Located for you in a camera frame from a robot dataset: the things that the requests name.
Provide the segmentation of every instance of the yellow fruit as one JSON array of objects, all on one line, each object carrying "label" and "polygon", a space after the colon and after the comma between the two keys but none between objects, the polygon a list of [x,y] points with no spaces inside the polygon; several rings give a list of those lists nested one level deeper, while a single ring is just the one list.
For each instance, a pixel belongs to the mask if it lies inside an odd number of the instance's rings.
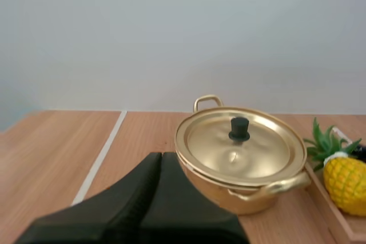
[{"label": "yellow fruit", "polygon": [[366,163],[351,156],[361,138],[354,142],[338,139],[332,134],[333,127],[323,133],[314,118],[314,140],[304,138],[313,145],[307,147],[308,155],[312,156],[312,161],[319,162],[314,171],[324,168],[324,185],[335,205],[345,213],[365,217]]},{"label": "yellow fruit", "polygon": [[366,216],[366,163],[337,155],[325,160],[324,183],[336,206]]}]

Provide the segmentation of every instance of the gold pot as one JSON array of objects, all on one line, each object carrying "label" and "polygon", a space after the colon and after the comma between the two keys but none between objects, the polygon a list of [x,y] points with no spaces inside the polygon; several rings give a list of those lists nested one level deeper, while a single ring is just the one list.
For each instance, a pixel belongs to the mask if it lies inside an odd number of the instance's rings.
[{"label": "gold pot", "polygon": [[[198,110],[202,101],[218,105]],[[175,135],[181,167],[208,199],[235,214],[272,206],[278,195],[305,187],[307,151],[283,121],[257,110],[226,107],[215,95],[194,103]]]}]

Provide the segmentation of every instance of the black lid knob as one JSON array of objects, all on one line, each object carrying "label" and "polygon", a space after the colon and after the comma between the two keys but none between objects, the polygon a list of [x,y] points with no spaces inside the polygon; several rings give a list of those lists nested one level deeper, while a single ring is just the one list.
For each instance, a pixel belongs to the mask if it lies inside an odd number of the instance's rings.
[{"label": "black lid knob", "polygon": [[231,132],[229,138],[234,141],[243,142],[250,138],[248,133],[249,120],[245,117],[231,119]]}]

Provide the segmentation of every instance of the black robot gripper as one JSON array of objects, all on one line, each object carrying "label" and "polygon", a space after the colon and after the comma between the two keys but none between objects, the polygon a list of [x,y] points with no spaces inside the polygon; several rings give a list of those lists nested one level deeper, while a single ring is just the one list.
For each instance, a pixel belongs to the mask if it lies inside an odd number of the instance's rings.
[{"label": "black robot gripper", "polygon": [[109,189],[36,219],[15,244],[248,244],[236,215],[206,199],[176,153],[150,153]]}]

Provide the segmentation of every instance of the table surface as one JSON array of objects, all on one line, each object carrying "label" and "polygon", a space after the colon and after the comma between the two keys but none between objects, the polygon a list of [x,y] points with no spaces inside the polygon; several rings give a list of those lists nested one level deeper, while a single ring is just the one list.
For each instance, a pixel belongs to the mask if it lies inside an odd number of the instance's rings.
[{"label": "table surface", "polygon": [[[68,207],[120,117],[119,111],[41,111],[2,133],[0,235],[12,243],[36,217]],[[128,112],[85,198],[106,189],[151,151],[174,151],[188,113]],[[311,135],[314,115],[276,115]],[[317,115],[351,139],[366,138],[366,115]],[[240,217],[251,243],[335,244],[305,190],[280,197],[265,212]]]}]

